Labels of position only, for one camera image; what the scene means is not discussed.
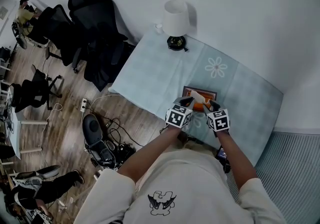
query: black shoe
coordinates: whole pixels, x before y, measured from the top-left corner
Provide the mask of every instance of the black shoe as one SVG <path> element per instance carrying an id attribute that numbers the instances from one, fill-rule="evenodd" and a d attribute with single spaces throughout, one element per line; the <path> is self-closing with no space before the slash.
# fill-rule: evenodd
<path id="1" fill-rule="evenodd" d="M 81 174 L 80 174 L 80 172 L 78 171 L 78 170 L 74 170 L 77 174 L 78 174 L 78 176 L 79 176 L 79 178 L 77 179 L 77 181 L 81 184 L 81 185 L 83 185 L 84 183 L 85 183 L 85 179 L 81 176 Z"/>

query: yellow shirt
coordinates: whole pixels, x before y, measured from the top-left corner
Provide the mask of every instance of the yellow shirt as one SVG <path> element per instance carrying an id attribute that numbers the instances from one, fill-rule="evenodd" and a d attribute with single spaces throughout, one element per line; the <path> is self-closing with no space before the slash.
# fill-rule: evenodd
<path id="1" fill-rule="evenodd" d="M 20 25 L 23 27 L 24 24 L 29 21 L 32 17 L 34 16 L 33 13 L 29 12 L 28 10 L 25 9 L 18 9 L 16 15 L 15 15 L 15 19 L 18 20 L 18 22 L 20 23 Z M 25 36 L 27 36 L 33 29 L 32 25 L 28 25 L 28 27 L 24 27 L 23 28 L 23 33 Z"/>

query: corrugated gray panel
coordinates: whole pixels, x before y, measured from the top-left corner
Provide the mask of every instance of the corrugated gray panel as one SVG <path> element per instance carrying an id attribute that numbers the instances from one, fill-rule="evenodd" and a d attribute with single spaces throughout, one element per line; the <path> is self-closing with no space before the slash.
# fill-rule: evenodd
<path id="1" fill-rule="evenodd" d="M 320 219 L 320 135 L 273 132 L 255 168 L 288 223 Z M 237 201 L 232 173 L 228 185 Z"/>

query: black cartoon drawing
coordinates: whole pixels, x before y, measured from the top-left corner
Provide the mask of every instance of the black cartoon drawing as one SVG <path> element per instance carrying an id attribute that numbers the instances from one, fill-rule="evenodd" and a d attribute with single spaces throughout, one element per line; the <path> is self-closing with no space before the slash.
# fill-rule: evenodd
<path id="1" fill-rule="evenodd" d="M 166 192 L 162 195 L 161 191 L 156 191 L 153 196 L 148 195 L 150 201 L 150 208 L 152 208 L 152 215 L 163 215 L 167 216 L 170 213 L 170 209 L 175 206 L 172 192 Z"/>

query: black lamp base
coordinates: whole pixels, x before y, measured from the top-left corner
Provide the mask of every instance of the black lamp base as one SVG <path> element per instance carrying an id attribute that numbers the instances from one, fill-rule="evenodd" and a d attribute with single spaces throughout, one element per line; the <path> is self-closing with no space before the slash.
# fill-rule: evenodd
<path id="1" fill-rule="evenodd" d="M 180 37 L 172 37 L 170 36 L 168 40 L 166 41 L 168 44 L 169 49 L 174 50 L 174 51 L 188 51 L 188 49 L 185 47 L 186 46 L 186 39 L 183 36 Z"/>

